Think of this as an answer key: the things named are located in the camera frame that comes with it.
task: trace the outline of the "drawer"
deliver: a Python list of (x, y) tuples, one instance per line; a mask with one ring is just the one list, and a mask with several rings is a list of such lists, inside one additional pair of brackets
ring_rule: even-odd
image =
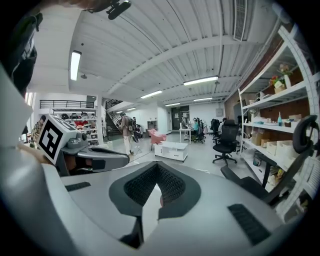
[(183, 160), (184, 159), (184, 152), (182, 150), (179, 151), (170, 151), (170, 158), (176, 160)]

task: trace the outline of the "air vent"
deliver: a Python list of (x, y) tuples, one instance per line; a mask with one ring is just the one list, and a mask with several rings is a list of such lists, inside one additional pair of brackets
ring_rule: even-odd
[(233, 39), (242, 41), (247, 19), (247, 0), (234, 0)]

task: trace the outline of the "staircase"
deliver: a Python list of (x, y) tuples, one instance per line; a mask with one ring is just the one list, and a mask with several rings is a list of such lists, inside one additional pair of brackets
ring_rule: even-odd
[(118, 121), (118, 119), (116, 119), (117, 117), (114, 116), (113, 120), (111, 119), (110, 115), (113, 117), (114, 114), (113, 113), (106, 113), (105, 115), (105, 123), (106, 123), (106, 128), (107, 128), (107, 133), (109, 137), (112, 137), (114, 135), (120, 135), (121, 132), (118, 129), (118, 127), (116, 126), (116, 123)]

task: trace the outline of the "office chair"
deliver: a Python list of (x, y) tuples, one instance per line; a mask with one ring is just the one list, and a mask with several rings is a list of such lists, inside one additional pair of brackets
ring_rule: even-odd
[(196, 139), (194, 139), (194, 143), (196, 142), (201, 142), (202, 144), (205, 142), (204, 140), (204, 123), (202, 122), (202, 120), (197, 120), (198, 122), (198, 131), (197, 131), (197, 134), (196, 134)]
[(217, 144), (217, 140), (220, 139), (220, 135), (218, 134), (218, 129), (220, 126), (220, 121), (218, 119), (211, 120), (211, 127), (210, 129), (213, 130), (213, 138), (212, 140)]
[[(228, 166), (221, 168), (221, 172), (228, 180), (233, 181), (238, 184), (243, 189), (247, 190), (249, 193), (253, 194), (257, 198), (263, 200), (272, 207), (277, 206), (280, 202), (280, 192), (285, 188), (285, 186), (291, 182), (295, 174), (299, 171), (301, 166), (304, 164), (304, 161), (310, 156), (314, 155), (315, 150), (317, 150), (317, 156), (320, 153), (320, 140), (314, 145), (312, 138), (312, 132), (314, 129), (317, 130), (317, 136), (319, 138), (319, 126), (316, 123), (317, 116), (309, 115), (303, 118), (299, 124), (296, 126), (293, 133), (293, 148), (300, 154), (294, 162), (290, 165), (289, 169), (284, 173), (282, 179), (278, 185), (270, 192), (267, 192), (264, 186), (267, 183), (269, 173), (264, 174), (262, 185), (251, 177), (239, 178)], [(311, 127), (310, 136), (307, 137), (306, 130)]]
[(234, 120), (226, 120), (222, 126), (222, 133), (220, 136), (220, 143), (213, 146), (215, 151), (222, 153), (222, 155), (215, 155), (215, 158), (212, 163), (215, 161), (223, 159), (225, 164), (228, 166), (227, 160), (232, 160), (237, 163), (237, 160), (229, 157), (227, 154), (232, 153), (237, 148), (236, 137), (238, 134), (239, 126), (235, 124)]

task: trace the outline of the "fluorescent light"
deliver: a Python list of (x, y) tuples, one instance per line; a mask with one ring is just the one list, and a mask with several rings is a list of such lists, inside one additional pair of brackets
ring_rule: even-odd
[(198, 99), (194, 99), (193, 101), (199, 102), (199, 101), (207, 101), (207, 100), (212, 100), (212, 97), (211, 98), (198, 98)]
[(165, 106), (165, 107), (169, 107), (169, 106), (175, 106), (175, 105), (180, 105), (180, 103), (173, 103), (173, 104), (164, 105), (164, 106)]
[(157, 90), (157, 91), (155, 91), (153, 93), (150, 93), (150, 94), (142, 96), (141, 99), (145, 99), (145, 98), (148, 98), (148, 97), (151, 97), (153, 95), (160, 94), (160, 93), (162, 93), (162, 90)]
[(71, 54), (70, 78), (77, 81), (81, 52), (74, 50)]
[(185, 86), (190, 86), (190, 85), (194, 85), (194, 84), (198, 84), (198, 83), (203, 83), (203, 82), (209, 82), (209, 81), (214, 81), (214, 80), (218, 80), (218, 76), (211, 76), (211, 77), (206, 77), (206, 78), (200, 78), (197, 80), (193, 80), (193, 81), (189, 81), (189, 82), (184, 82), (183, 84)]

